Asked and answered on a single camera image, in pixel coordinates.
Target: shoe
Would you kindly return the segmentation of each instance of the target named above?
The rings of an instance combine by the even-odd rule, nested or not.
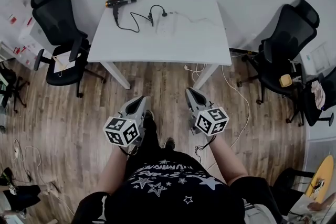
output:
[[[151,110],[146,110],[144,119],[153,119],[155,120],[154,113]]]
[[[164,148],[171,148],[172,150],[175,149],[175,141],[171,137],[169,137],[164,144]]]
[[[56,187],[54,182],[49,182],[47,183],[48,186],[48,193],[49,194],[53,194],[54,196],[56,196],[57,198],[59,198],[59,189]]]

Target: office chair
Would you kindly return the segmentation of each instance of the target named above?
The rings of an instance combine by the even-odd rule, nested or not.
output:
[[[302,16],[308,14],[309,19],[301,17],[300,14]],[[275,31],[270,38],[261,41],[259,53],[251,58],[242,57],[243,62],[251,63],[258,75],[238,81],[237,86],[241,87],[244,82],[259,79],[261,100],[257,100],[258,104],[262,104],[265,100],[265,88],[289,97],[294,102],[293,92],[296,85],[281,87],[279,80],[285,74],[293,76],[301,74],[300,65],[296,65],[299,72],[294,74],[290,60],[293,60],[303,47],[315,38],[317,35],[315,26],[318,24],[319,15],[306,1],[300,1],[295,8],[291,5],[284,5]]]
[[[52,54],[52,58],[43,57],[42,49],[36,58],[34,70],[38,70],[40,62],[49,64],[47,72],[47,83],[54,86],[66,86],[76,83],[76,96],[83,97],[79,92],[80,80],[84,72],[95,76],[105,83],[104,77],[88,70],[87,58],[90,51],[87,34],[77,29],[72,12],[71,0],[31,0],[33,17],[39,23],[46,34],[49,42],[57,46]],[[69,62],[75,62],[71,68],[61,68],[62,71],[54,72],[57,56],[70,52]]]
[[[6,108],[8,99],[14,96],[13,110],[15,113],[17,113],[17,99],[25,108],[27,107],[20,97],[20,90],[22,90],[25,85],[30,85],[30,82],[24,81],[22,84],[20,84],[21,81],[23,81],[22,77],[16,78],[16,74],[12,69],[6,68],[3,62],[0,63],[0,94],[3,96],[1,106]]]
[[[326,94],[322,110],[316,107],[315,94],[311,92],[311,84],[316,80],[319,80]],[[293,117],[291,119],[286,119],[286,122],[293,122],[296,115],[301,112],[301,115],[305,114],[310,126],[314,126],[317,121],[328,121],[329,126],[331,126],[334,120],[334,113],[327,118],[320,118],[320,116],[322,111],[325,111],[334,105],[336,105],[336,68],[334,68],[325,78],[321,74],[319,75],[319,78],[309,81],[304,89],[302,87],[300,88],[298,106]]]

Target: black t-shirt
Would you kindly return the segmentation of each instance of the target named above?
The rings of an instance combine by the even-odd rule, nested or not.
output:
[[[245,177],[229,187],[212,177],[195,159],[174,152],[169,158],[143,164],[112,195],[100,192],[83,199],[72,223],[142,219],[146,222],[213,219],[221,223],[245,223],[242,198],[267,206],[281,223],[281,214],[264,179]]]

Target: wooden floor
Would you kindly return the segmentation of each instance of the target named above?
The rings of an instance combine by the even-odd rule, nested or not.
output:
[[[251,66],[233,58],[233,65],[224,67],[228,81],[254,74]],[[81,89],[82,99],[75,97],[75,85],[53,87],[46,83],[46,69],[29,71],[15,61],[10,66],[20,76],[31,82],[22,91],[27,108],[18,104],[18,114],[9,107],[7,133],[0,134],[0,168],[9,166],[14,171],[13,141],[18,139],[22,148],[32,145],[39,148],[42,164],[40,173],[45,182],[55,180],[61,189],[61,198],[75,211],[83,197],[97,183],[98,175],[112,151],[112,146],[102,132],[106,119],[127,100],[140,95],[149,95],[158,126],[161,145],[168,137],[176,141],[178,151],[195,156],[196,145],[206,143],[203,136],[188,132],[187,119],[190,112],[185,102],[184,91],[193,85],[191,72],[184,70],[182,63],[117,63],[117,67],[130,81],[131,90],[121,87],[100,64],[88,68],[107,76],[101,84],[85,74]],[[235,140],[246,123],[246,102],[225,82],[221,69],[201,88],[212,101],[223,106],[230,117],[223,136],[228,144]],[[304,128],[298,122],[286,124],[285,118],[292,113],[292,104],[281,96],[266,92],[266,102],[256,104],[260,86],[255,81],[239,89],[250,102],[250,121],[233,147],[244,162],[250,175],[266,178],[271,184],[286,167],[302,168],[304,157]],[[38,153],[27,149],[26,169],[30,170],[36,184],[41,184],[37,174]],[[202,152],[202,164],[208,168],[214,163],[209,150]],[[16,177],[26,180],[22,164],[16,160]],[[218,168],[209,170],[219,176]],[[57,219],[70,223],[71,213],[63,203],[52,196],[42,196],[42,201],[28,209],[29,223],[47,223]]]

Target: black sleeve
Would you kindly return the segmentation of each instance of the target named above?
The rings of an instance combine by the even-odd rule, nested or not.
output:
[[[102,199],[107,193],[92,193],[85,197],[78,205],[71,224],[92,223],[102,215]]]
[[[271,211],[276,222],[278,224],[282,222],[282,215],[264,178],[242,177],[234,181],[230,188],[250,204],[265,205]]]

